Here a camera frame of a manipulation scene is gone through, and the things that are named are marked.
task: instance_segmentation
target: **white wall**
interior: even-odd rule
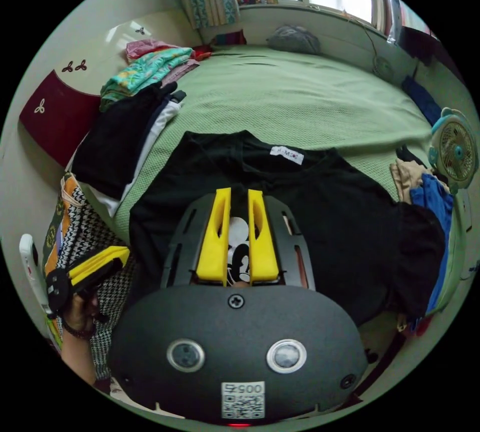
[[[275,29],[285,24],[305,27],[318,37],[323,54],[346,61],[371,71],[374,50],[365,29],[356,22],[348,22],[333,13],[305,9],[285,8],[278,5],[253,6],[240,10],[241,22],[226,26],[201,28],[200,34],[208,43],[217,34],[243,29],[250,45],[266,45],[267,38]],[[405,76],[412,74],[416,61],[404,50],[387,44],[384,37],[369,30],[379,56],[384,57],[393,68],[393,84],[399,86]]]
[[[15,288],[36,326],[46,335],[44,319],[24,277],[18,254],[22,233],[28,232],[41,252],[55,208],[62,169],[18,128],[28,98],[58,62],[85,43],[130,19],[180,7],[180,0],[85,0],[53,31],[25,72],[6,118],[0,143],[1,244]],[[28,184],[46,187],[29,188]],[[15,216],[9,204],[23,204]]]

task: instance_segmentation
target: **window frame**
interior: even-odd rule
[[[353,14],[345,12],[342,9],[336,9],[333,7],[324,6],[322,4],[316,4],[310,0],[278,0],[278,4],[244,4],[240,6],[240,9],[261,8],[261,7],[291,7],[295,9],[307,8],[318,12],[327,13],[329,15],[335,15],[337,17],[343,17],[347,20],[355,20],[362,23],[364,26],[375,30],[377,33],[387,37],[390,32],[391,20],[389,21],[390,5],[387,0],[371,0],[371,20],[365,21],[360,17],[356,17]],[[343,7],[342,0],[336,0],[337,6]]]

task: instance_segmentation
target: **gray pillow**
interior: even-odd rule
[[[318,38],[301,26],[280,26],[267,43],[272,49],[280,51],[320,54]]]

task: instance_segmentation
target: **green bedspread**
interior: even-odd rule
[[[247,129],[267,143],[337,147],[395,200],[389,170],[395,147],[407,143],[427,161],[431,127],[413,101],[374,75],[330,58],[260,46],[222,48],[182,77],[178,86],[187,94],[183,107],[161,133],[113,219],[83,186],[94,209],[127,243],[131,207],[188,130]]]

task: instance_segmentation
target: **white remote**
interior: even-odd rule
[[[51,318],[54,314],[49,307],[46,284],[40,273],[39,255],[34,244],[34,239],[30,234],[22,235],[19,250],[23,268],[25,269],[25,274],[35,294],[35,298],[47,317]]]

